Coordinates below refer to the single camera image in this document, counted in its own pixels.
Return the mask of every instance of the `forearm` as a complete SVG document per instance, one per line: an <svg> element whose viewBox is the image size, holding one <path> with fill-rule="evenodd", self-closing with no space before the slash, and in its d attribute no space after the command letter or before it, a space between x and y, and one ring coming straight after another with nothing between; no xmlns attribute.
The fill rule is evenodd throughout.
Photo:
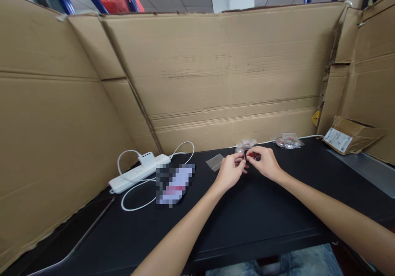
<svg viewBox="0 0 395 276"><path fill-rule="evenodd" d="M329 229L385 275L395 273L395 234L347 205L285 172L275 180Z"/></svg>
<svg viewBox="0 0 395 276"><path fill-rule="evenodd" d="M180 275L196 239L223 194L223 191L214 183L188 214L151 251L132 275Z"/></svg>

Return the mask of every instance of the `cardboard wall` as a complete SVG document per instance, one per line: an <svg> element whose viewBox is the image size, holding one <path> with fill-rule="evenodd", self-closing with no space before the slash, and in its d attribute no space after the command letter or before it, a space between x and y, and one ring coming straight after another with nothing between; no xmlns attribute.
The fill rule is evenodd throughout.
<svg viewBox="0 0 395 276"><path fill-rule="evenodd" d="M366 152L395 164L395 0L380 0L363 12L343 114L390 129Z"/></svg>
<svg viewBox="0 0 395 276"><path fill-rule="evenodd" d="M161 151L145 110L107 38L98 16L70 16L71 23L118 115L140 153Z"/></svg>
<svg viewBox="0 0 395 276"><path fill-rule="evenodd" d="M71 25L25 0L0 6L2 272L103 190L136 146Z"/></svg>
<svg viewBox="0 0 395 276"><path fill-rule="evenodd" d="M311 117L344 8L327 3L102 22L164 152L172 153L183 141L202 151L284 131L315 134Z"/></svg>
<svg viewBox="0 0 395 276"><path fill-rule="evenodd" d="M350 18L347 26L344 23L339 42L343 50L337 61L350 64L333 69L318 131L325 134L335 115L389 129L365 151L395 164L395 110L391 108L395 93L395 0L379 0L359 13L348 9L347 14Z"/></svg>

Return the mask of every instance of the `left hand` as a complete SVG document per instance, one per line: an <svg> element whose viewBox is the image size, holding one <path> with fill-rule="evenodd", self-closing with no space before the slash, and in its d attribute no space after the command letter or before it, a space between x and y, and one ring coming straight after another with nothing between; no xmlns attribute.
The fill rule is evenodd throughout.
<svg viewBox="0 0 395 276"><path fill-rule="evenodd" d="M243 153L234 153L222 160L222 165L214 182L223 192L233 187L240 179L242 173L247 173L248 168Z"/></svg>

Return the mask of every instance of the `charging cable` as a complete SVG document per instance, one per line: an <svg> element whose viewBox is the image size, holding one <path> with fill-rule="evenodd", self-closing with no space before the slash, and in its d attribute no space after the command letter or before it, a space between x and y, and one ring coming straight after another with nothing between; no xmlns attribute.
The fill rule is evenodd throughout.
<svg viewBox="0 0 395 276"><path fill-rule="evenodd" d="M193 154L195 153L195 146L194 146L193 143L190 142L190 141L186 141L186 142L183 142L182 144L180 144L180 145L176 148L176 150L174 151L174 153L173 153L172 155L169 156L169 158L172 159L174 155L178 155L178 154L186 154L186 153L182 153L182 152L176 153L176 151L179 149L179 147L182 146L182 145L185 144L185 143L190 143L190 144L192 144L192 148L193 148L191 157L188 159L188 161L185 162L185 164L188 163L189 160L192 158ZM118 157L118 162L117 162L118 171L119 171L119 174L120 174L120 175L122 175L123 173L121 172L121 168L120 168L120 166L119 166L119 160L121 159L121 156L122 156L124 153L129 152L129 151L133 151L133 152L137 153L137 154L139 155L139 157L141 157L140 153L137 152L137 151L134 151L134 150L128 150L128 151L124 151L123 153L121 153L121 154L119 155L119 157ZM142 184L145 184L146 182L149 182L149 181L154 181L154 182L156 182L156 177L154 177L154 178L152 178L152 179L142 179L142 180L140 180L140 181L142 181L142 183L139 183L139 184L137 184L137 185L131 187L131 188L123 195L122 201L121 201L121 208L122 208L124 211L136 211L136 210L139 210L139 209L144 208L145 206L151 204L152 202L154 202L154 201L156 200L156 197L155 197L155 198L153 198L150 202L148 202L147 204L145 204L145 205L143 205L143 206L140 206L140 207L137 207L137 208L134 208L134 209L128 209L128 208L126 208L126 207L123 205L123 202L124 202L124 200L125 200L126 195L127 195L131 190L133 190L134 188L137 188L138 186L141 186Z"/></svg>

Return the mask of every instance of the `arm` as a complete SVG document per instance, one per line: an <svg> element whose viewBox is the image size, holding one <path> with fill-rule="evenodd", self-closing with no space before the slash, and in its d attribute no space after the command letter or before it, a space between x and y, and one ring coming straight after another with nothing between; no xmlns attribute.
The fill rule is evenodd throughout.
<svg viewBox="0 0 395 276"><path fill-rule="evenodd" d="M178 276L195 245L200 231L223 194L234 186L246 172L242 153L228 155L222 160L218 176L200 201L162 239L133 272L134 276Z"/></svg>
<svg viewBox="0 0 395 276"><path fill-rule="evenodd" d="M352 249L375 265L385 275L395 275L395 234L347 205L304 184L284 172L278 165L273 150L254 147L247 160L267 178L281 185L298 198L333 233Z"/></svg>

